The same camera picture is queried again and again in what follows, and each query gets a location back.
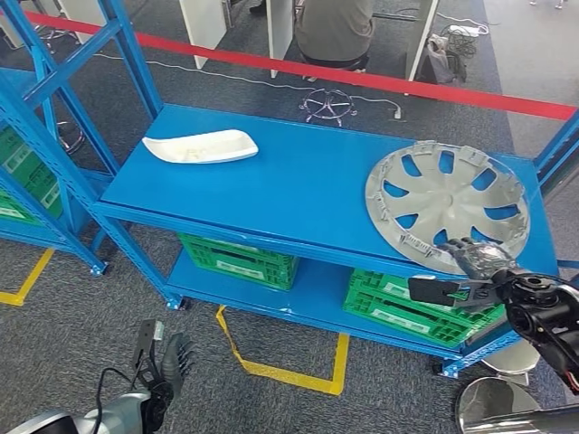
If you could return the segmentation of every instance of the green basket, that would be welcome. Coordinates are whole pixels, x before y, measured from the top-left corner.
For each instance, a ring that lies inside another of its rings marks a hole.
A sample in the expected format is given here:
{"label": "green basket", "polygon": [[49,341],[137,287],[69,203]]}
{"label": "green basket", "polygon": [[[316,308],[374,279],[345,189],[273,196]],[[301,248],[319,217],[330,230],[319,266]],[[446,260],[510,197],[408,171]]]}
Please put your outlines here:
{"label": "green basket", "polygon": [[14,201],[4,190],[0,190],[0,219],[38,224],[38,221],[23,206]]}
{"label": "green basket", "polygon": [[[53,217],[62,214],[56,177],[11,127],[0,132],[0,164]],[[38,223],[26,208],[4,191],[0,193],[0,207],[0,218]]]}
{"label": "green basket", "polygon": [[461,344],[504,313],[503,305],[466,312],[413,301],[404,278],[361,269],[350,278],[343,309],[448,347]]}
{"label": "green basket", "polygon": [[24,140],[11,127],[0,131],[0,165],[5,163],[23,144]]}
{"label": "green basket", "polygon": [[198,267],[244,278],[268,287],[289,290],[299,258],[226,241],[177,233]]}

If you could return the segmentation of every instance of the yellow floor tape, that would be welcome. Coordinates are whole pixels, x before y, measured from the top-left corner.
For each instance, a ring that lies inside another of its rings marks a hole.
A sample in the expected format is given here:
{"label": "yellow floor tape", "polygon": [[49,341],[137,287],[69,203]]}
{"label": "yellow floor tape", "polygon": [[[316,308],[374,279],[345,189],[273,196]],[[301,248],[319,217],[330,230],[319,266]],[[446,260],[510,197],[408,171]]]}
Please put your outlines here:
{"label": "yellow floor tape", "polygon": [[30,289],[36,283],[36,279],[40,276],[40,273],[48,263],[51,258],[53,257],[54,249],[46,249],[42,256],[40,257],[38,262],[34,266],[30,275],[26,278],[23,284],[16,294],[11,294],[8,292],[0,292],[0,303],[5,303],[8,305],[14,306],[23,306],[26,296],[30,292]]}
{"label": "yellow floor tape", "polygon": [[344,379],[346,377],[346,365],[347,359],[347,348],[350,345],[350,336],[343,333],[338,335],[338,343],[336,347],[336,356],[334,361],[334,373],[331,380],[324,378],[311,377],[303,373],[294,373],[285,369],[276,368],[274,366],[267,366],[266,364],[249,362],[244,359],[233,342],[227,323],[223,317],[225,306],[221,305],[217,310],[215,317],[217,319],[225,335],[229,340],[233,355],[241,363],[246,371],[253,375],[260,375],[261,377],[268,377],[279,382],[286,382],[295,386],[312,389],[313,391],[330,393],[331,395],[340,395],[343,390]]}

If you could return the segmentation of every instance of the person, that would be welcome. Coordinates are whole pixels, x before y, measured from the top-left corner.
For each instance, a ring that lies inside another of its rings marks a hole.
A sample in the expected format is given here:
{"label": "person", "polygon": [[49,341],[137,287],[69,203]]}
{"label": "person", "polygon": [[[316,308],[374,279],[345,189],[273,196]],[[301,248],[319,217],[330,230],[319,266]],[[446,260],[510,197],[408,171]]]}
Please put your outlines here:
{"label": "person", "polygon": [[374,31],[374,0],[306,0],[296,20],[297,46],[307,63],[364,71]]}

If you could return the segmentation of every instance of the blue shelf board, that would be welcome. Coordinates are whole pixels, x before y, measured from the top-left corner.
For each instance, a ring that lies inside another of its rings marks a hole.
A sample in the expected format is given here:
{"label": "blue shelf board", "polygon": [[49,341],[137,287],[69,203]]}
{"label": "blue shelf board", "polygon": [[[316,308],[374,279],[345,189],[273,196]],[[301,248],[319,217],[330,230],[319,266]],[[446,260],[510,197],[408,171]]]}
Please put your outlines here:
{"label": "blue shelf board", "polygon": [[[82,170],[98,192],[103,191],[110,181],[107,175],[89,170]],[[72,220],[72,232],[79,234],[91,221],[91,216],[74,198],[70,198]],[[64,214],[58,219],[63,225],[67,224]],[[57,234],[46,226],[0,219],[0,238],[7,240],[34,244],[41,247],[52,247],[57,250],[72,251],[66,245],[66,240],[61,240]]]}
{"label": "blue shelf board", "polygon": [[0,74],[2,74],[14,88],[23,95],[27,90],[32,88],[36,83],[36,74],[33,71],[15,70],[14,68],[0,68]]}
{"label": "blue shelf board", "polygon": [[[141,142],[95,206],[110,217],[173,231],[403,277],[448,278],[390,247],[366,210],[364,187],[371,169],[412,140],[170,104],[146,136],[229,128],[247,132],[260,152],[224,164],[177,165],[156,158]],[[528,192],[531,231],[519,257],[521,265],[557,273],[534,166],[525,158],[493,156],[510,167]]]}
{"label": "blue shelf board", "polygon": [[196,267],[184,250],[168,277],[168,290],[183,296],[248,310],[300,324],[347,333],[439,357],[460,358],[459,349],[437,346],[342,310],[349,267],[302,259],[294,286],[279,291],[248,280]]}

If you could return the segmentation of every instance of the power strip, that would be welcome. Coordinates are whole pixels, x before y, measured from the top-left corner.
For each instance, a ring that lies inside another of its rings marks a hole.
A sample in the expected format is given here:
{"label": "power strip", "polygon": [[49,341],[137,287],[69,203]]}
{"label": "power strip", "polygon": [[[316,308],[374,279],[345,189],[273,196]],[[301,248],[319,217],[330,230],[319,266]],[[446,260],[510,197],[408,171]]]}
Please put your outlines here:
{"label": "power strip", "polygon": [[448,27],[450,33],[461,34],[464,36],[470,36],[476,38],[481,31],[480,27],[468,27],[467,25],[451,25]]}

